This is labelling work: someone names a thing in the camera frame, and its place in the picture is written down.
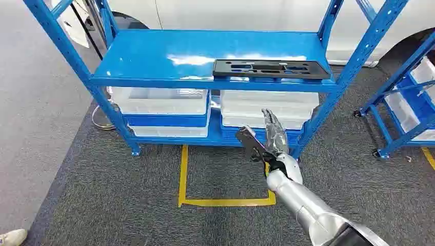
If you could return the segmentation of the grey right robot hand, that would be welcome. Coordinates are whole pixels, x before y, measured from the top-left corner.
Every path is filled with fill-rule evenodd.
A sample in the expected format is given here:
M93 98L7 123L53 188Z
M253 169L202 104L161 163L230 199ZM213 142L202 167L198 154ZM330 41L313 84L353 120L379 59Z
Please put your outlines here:
M288 154L288 138L278 118L270 109L262 109L262 113L266 130L265 149L274 156Z

